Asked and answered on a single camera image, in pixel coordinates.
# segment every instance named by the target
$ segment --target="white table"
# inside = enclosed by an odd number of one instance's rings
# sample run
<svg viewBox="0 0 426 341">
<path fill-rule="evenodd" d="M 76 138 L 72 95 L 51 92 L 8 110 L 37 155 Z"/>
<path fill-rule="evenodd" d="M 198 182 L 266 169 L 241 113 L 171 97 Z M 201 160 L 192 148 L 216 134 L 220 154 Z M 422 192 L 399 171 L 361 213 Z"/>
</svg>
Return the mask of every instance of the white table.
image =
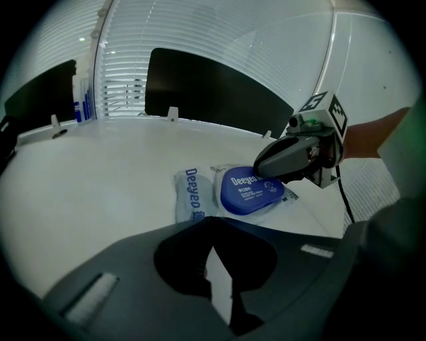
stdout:
<svg viewBox="0 0 426 341">
<path fill-rule="evenodd" d="M 0 231 L 19 281 L 42 297 L 108 245 L 174 223 L 172 175 L 188 167 L 250 165 L 272 140 L 206 123 L 103 119 L 26 145 L 0 176 Z M 344 205 L 334 186 L 307 180 L 300 199 L 268 227 L 340 238 Z"/>
</svg>

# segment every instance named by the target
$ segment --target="black panel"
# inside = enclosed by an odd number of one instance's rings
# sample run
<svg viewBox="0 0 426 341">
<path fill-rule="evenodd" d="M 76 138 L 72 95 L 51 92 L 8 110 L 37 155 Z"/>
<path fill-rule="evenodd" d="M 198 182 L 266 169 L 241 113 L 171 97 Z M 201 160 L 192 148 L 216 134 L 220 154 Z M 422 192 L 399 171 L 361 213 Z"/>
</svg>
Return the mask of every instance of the black panel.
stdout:
<svg viewBox="0 0 426 341">
<path fill-rule="evenodd" d="M 146 83 L 145 112 L 218 123 L 280 137 L 293 108 L 249 76 L 192 53 L 155 49 Z"/>
<path fill-rule="evenodd" d="M 50 125 L 51 115 L 60 122 L 75 119 L 73 75 L 75 61 L 70 60 L 35 77 L 6 101 L 6 115 L 17 119 L 20 133 Z"/>
</svg>

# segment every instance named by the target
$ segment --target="printed logo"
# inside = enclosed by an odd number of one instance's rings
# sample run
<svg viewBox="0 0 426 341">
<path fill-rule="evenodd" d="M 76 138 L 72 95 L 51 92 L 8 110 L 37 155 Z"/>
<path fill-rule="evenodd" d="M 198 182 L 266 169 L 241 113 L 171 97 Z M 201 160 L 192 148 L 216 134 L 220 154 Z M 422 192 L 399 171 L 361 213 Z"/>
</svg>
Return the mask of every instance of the printed logo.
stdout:
<svg viewBox="0 0 426 341">
<path fill-rule="evenodd" d="M 272 182 L 266 181 L 265 187 L 267 188 L 268 191 L 270 191 L 272 193 L 277 191 L 277 188 L 274 186 L 274 184 Z"/>
<path fill-rule="evenodd" d="M 335 95 L 333 95 L 328 111 L 330 112 L 331 117 L 333 117 L 334 123 L 340 133 L 340 137 L 343 137 L 347 124 L 347 117 Z"/>
<path fill-rule="evenodd" d="M 299 113 L 301 113 L 302 111 L 308 111 L 308 110 L 313 110 L 315 109 L 323 100 L 323 98 L 325 97 L 325 95 L 327 94 L 327 91 L 324 93 L 320 93 L 318 95 L 314 95 L 312 96 L 307 102 L 306 104 L 299 110 Z"/>
</svg>

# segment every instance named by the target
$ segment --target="white bracket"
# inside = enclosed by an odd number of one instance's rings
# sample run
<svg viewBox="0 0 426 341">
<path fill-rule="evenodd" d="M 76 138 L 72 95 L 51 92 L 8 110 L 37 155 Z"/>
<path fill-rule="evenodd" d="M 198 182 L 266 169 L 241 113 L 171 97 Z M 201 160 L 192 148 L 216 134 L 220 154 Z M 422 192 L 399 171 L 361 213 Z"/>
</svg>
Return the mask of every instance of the white bracket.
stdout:
<svg viewBox="0 0 426 341">
<path fill-rule="evenodd" d="M 179 109 L 176 107 L 168 108 L 167 121 L 176 122 L 179 118 Z"/>
<path fill-rule="evenodd" d="M 270 138 L 271 137 L 271 133 L 272 133 L 272 131 L 267 131 L 263 138 L 264 139 Z"/>
</svg>

